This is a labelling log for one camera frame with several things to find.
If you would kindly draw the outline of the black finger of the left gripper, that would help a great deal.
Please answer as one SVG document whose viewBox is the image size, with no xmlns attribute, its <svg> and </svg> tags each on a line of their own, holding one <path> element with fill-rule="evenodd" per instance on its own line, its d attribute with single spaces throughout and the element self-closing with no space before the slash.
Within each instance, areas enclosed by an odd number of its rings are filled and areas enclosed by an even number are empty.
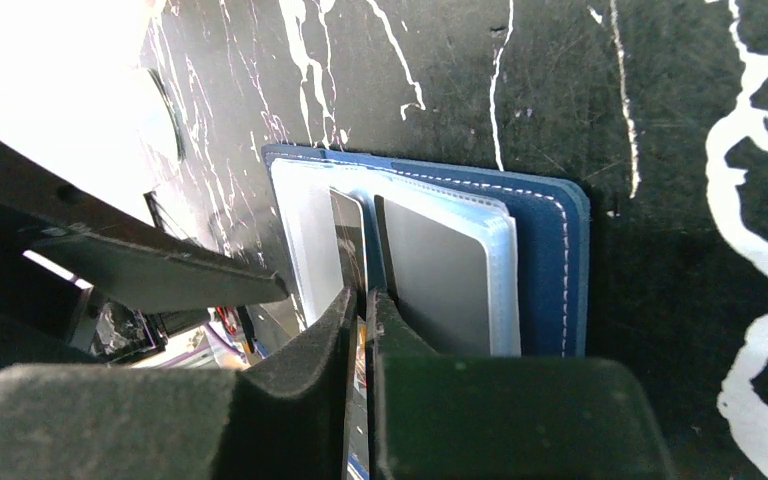
<svg viewBox="0 0 768 480">
<path fill-rule="evenodd" d="M 0 141 L 0 249 L 31 250 L 145 313 L 283 300 L 280 276 L 176 239 Z"/>
</svg>

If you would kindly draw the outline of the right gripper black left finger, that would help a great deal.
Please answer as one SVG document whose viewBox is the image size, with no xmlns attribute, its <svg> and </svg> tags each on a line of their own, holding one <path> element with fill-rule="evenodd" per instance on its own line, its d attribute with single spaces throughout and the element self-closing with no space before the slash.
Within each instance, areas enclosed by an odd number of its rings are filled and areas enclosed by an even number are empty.
<svg viewBox="0 0 768 480">
<path fill-rule="evenodd" d="M 247 370 L 0 371 L 0 479 L 342 479 L 357 296 Z"/>
</svg>

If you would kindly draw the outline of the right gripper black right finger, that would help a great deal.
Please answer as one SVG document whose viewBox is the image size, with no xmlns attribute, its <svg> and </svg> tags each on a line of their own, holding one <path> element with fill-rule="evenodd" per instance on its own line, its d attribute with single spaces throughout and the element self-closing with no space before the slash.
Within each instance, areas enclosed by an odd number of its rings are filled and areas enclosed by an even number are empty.
<svg viewBox="0 0 768 480">
<path fill-rule="evenodd" d="M 367 300 L 375 479 L 673 479 L 646 394 L 601 358 L 436 352 L 382 290 Z"/>
</svg>

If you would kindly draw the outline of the navy blue card holder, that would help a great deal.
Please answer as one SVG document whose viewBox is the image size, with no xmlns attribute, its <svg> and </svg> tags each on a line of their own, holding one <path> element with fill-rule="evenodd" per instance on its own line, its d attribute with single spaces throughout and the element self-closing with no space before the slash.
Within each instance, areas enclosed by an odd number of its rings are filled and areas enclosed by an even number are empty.
<svg viewBox="0 0 768 480">
<path fill-rule="evenodd" d="M 584 355 L 590 201 L 577 184 L 511 171 L 308 146 L 267 144 L 261 154 L 268 165 L 287 159 L 331 171 L 358 167 L 501 201 L 516 221 L 525 354 Z"/>
</svg>

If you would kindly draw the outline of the dark patterned card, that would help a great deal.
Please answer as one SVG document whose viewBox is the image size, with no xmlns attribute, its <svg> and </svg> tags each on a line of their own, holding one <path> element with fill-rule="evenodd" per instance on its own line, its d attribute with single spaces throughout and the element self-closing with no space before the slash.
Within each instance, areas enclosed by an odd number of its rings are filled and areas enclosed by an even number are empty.
<svg viewBox="0 0 768 480">
<path fill-rule="evenodd" d="M 333 220 L 343 283 L 357 294 L 353 322 L 354 351 L 350 354 L 351 377 L 347 409 L 347 477 L 368 479 L 369 449 L 365 374 L 365 322 L 362 319 L 367 293 L 367 258 L 363 206 L 360 200 L 335 188 L 330 189 Z"/>
</svg>

